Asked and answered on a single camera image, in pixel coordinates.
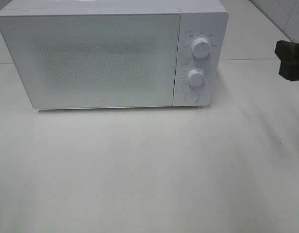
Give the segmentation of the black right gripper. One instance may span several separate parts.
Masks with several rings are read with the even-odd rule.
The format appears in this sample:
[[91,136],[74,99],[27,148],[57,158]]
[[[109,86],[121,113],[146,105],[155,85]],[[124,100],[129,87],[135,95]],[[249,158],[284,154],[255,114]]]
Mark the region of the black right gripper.
[[292,82],[299,81],[299,43],[277,41],[275,54],[281,61],[279,75]]

